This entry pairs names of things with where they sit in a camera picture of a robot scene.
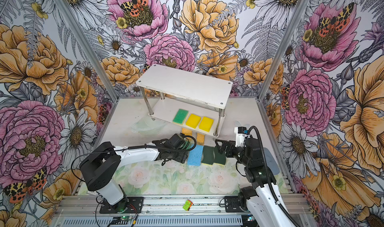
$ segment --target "black mounting plate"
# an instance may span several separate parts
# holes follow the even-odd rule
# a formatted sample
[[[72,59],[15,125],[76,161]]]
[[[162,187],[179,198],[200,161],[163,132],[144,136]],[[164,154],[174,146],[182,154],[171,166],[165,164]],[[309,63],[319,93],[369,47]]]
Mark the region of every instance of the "black mounting plate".
[[[136,208],[137,213],[141,213],[141,208],[143,206],[144,197],[128,197],[128,204],[133,205],[133,207]],[[121,212],[119,209],[119,206],[117,204],[110,205],[106,199],[103,199],[103,202],[101,203],[100,213],[101,214],[134,214],[135,210],[128,206],[128,208]]]

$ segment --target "yellow flower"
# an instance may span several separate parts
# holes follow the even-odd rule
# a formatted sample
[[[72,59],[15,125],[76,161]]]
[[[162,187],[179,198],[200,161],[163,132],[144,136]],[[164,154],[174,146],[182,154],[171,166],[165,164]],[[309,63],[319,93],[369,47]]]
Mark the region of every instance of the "yellow flower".
[[[310,40],[310,37],[312,36],[313,32],[312,32],[312,29],[308,29],[307,31],[305,31],[304,35],[303,35],[303,40],[305,42],[308,42]]]
[[[11,30],[0,24],[0,83],[11,83],[8,91],[13,91],[23,81],[32,82],[41,87],[44,95],[49,95],[68,80],[67,59],[48,36],[38,32],[40,39],[29,68],[27,34],[30,32],[22,26],[13,26]]]
[[[81,71],[76,71],[76,76],[71,74],[69,83],[60,85],[55,95],[56,110],[59,112],[72,112],[77,118],[80,110],[88,111],[88,117],[96,123],[99,108],[96,101],[96,92],[86,80]]]
[[[77,176],[81,175],[80,170],[74,169],[73,171]],[[43,196],[46,197],[46,200],[42,201],[40,206],[48,209],[59,204],[64,196],[72,194],[77,181],[71,170],[62,172],[48,188],[44,189]]]
[[[355,205],[361,205],[362,212],[357,219],[365,219],[369,215],[368,208],[380,205],[376,192],[363,183],[374,180],[371,177],[365,179],[361,170],[353,167],[357,160],[353,150],[336,133],[322,133],[319,149],[314,157],[320,172],[317,176],[310,172],[309,177],[302,179],[303,184],[316,200],[329,207],[337,203],[336,213],[339,215],[345,215]]]
[[[281,132],[281,106],[272,103],[266,107],[266,114],[269,118],[269,122],[272,125],[273,133],[277,138]]]
[[[5,227],[25,227],[26,214],[14,211],[12,215],[7,210],[0,210],[0,226]]]
[[[199,36],[200,50],[223,53],[236,42],[239,25],[235,14],[213,24],[213,21],[217,22],[220,14],[227,10],[227,4],[218,0],[199,0],[197,3],[194,0],[186,0],[180,21],[188,27],[185,32],[196,32]]]
[[[334,175],[332,180],[332,186],[338,191],[345,191],[347,185],[343,177]]]
[[[97,36],[97,40],[99,41],[99,43],[100,43],[101,45],[104,46],[103,38],[102,38],[100,35]]]
[[[46,12],[43,12],[40,4],[34,2],[31,4],[31,7],[36,12],[37,16],[39,16],[39,18],[48,19],[48,14]]]
[[[244,83],[245,84],[258,84],[262,83],[265,80],[265,77],[271,68],[272,58],[267,59],[266,61],[261,60],[251,64],[251,71],[244,73]],[[281,85],[283,84],[283,64],[280,62],[279,68],[273,76],[271,85],[269,88],[274,94],[277,94],[280,91]]]
[[[384,56],[358,68],[354,82],[354,91],[346,90],[357,102],[355,113],[347,122],[340,122],[340,129],[352,143],[360,166],[380,175],[384,167]]]
[[[236,69],[240,70],[240,64],[237,62],[237,55],[229,56],[218,53],[209,52],[200,55],[196,61],[198,64],[209,67],[207,76],[214,76],[215,78],[229,80],[234,79],[236,76]]]
[[[255,3],[254,3],[254,1],[255,1],[255,0],[247,0],[247,1],[245,2],[245,4],[247,5],[247,7],[253,9],[253,8],[255,8],[255,6],[256,6]]]
[[[117,58],[115,56],[104,58],[101,61],[101,66],[113,86],[119,83],[129,87],[129,85],[134,84],[141,76],[140,69],[123,58]],[[98,84],[103,84],[98,76],[96,80]]]
[[[127,25],[127,23],[126,23],[126,20],[125,20],[125,18],[123,18],[123,17],[118,17],[118,19],[116,20],[116,24],[118,25],[118,27],[120,28],[120,29],[124,29],[124,28],[127,28],[128,27],[128,25]]]

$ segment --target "green sponge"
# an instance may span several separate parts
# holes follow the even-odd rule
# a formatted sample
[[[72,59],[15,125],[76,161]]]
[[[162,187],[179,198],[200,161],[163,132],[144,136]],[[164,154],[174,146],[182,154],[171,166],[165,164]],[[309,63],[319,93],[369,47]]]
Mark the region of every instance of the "green sponge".
[[[218,147],[216,146],[215,147],[215,160],[214,160],[214,163],[217,163],[217,164],[220,164],[220,165],[225,165],[226,162],[227,162],[227,158],[225,157],[225,153],[223,152],[222,154],[220,154],[218,152]]]
[[[185,118],[187,117],[187,115],[188,115],[188,111],[187,110],[179,109],[177,111],[177,114],[176,114],[175,118],[173,119],[173,122],[175,124],[182,125],[184,120],[185,120]]]
[[[214,147],[211,146],[204,146],[203,148],[203,160],[201,163],[203,164],[208,164],[208,165],[213,165],[214,164]]]

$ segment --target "metal rod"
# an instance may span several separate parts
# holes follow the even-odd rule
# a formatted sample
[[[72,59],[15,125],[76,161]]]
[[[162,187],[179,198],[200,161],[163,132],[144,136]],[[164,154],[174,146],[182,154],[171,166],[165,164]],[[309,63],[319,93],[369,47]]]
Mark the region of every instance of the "metal rod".
[[[283,38],[280,41],[279,47],[275,53],[275,56],[273,57],[273,61],[271,64],[271,67],[265,76],[265,80],[262,85],[262,89],[258,93],[258,99],[259,101],[263,100],[263,97],[266,94],[266,91],[268,90],[269,86],[271,85],[273,76],[275,75],[277,69],[279,68],[279,64],[281,62],[281,58],[283,57],[283,54],[285,53],[288,44],[290,42],[290,38],[292,37],[293,33],[297,31],[297,24],[300,22],[301,17],[305,13],[305,8],[309,4],[310,0],[298,0],[296,4],[296,8],[293,12],[292,18],[288,19],[288,24],[285,29]]]
[[[71,9],[70,4],[68,3],[67,0],[53,0],[53,2],[56,4],[56,7],[59,10],[60,15],[64,17],[66,26],[70,28],[70,30],[73,32],[73,35],[76,37],[77,41],[82,45],[85,55],[87,55],[89,61],[91,62],[94,69],[96,70],[96,73],[98,74],[101,81],[103,82],[105,89],[107,90],[112,101],[116,103],[118,100],[116,91],[114,90],[111,81],[109,80],[109,78],[107,77],[107,74],[102,68],[100,61],[96,53],[94,52],[91,44],[89,43],[87,37],[85,36],[85,33],[83,32],[83,29],[77,20],[77,16],[75,16],[74,11]]]
[[[144,90],[143,87],[140,87],[140,90],[141,90],[141,93],[143,94],[143,98],[144,98],[145,104],[147,105],[147,108],[148,108],[148,111],[149,111],[149,115],[152,116],[153,115],[153,110],[152,110],[151,105],[149,104],[149,102],[147,100],[147,95],[145,94],[145,90]]]
[[[218,111],[218,122],[217,122],[217,126],[216,126],[216,129],[215,129],[215,132],[214,132],[214,136],[217,137],[218,136],[218,128],[220,126],[220,122],[221,122],[221,119],[225,116],[225,109],[219,109]]]

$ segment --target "dark green sponge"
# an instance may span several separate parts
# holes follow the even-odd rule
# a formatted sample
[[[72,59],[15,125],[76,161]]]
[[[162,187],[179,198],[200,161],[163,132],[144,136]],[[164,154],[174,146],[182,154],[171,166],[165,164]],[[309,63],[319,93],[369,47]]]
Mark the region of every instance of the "dark green sponge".
[[[185,118],[186,118],[187,115],[188,115],[188,112],[189,112],[189,111],[187,111],[187,110],[185,110],[185,109],[179,109],[179,110],[177,111],[177,114],[176,114],[175,118],[173,119],[173,122],[174,122],[175,124],[180,124],[180,125],[182,125],[183,122],[184,122],[184,120],[185,120]]]

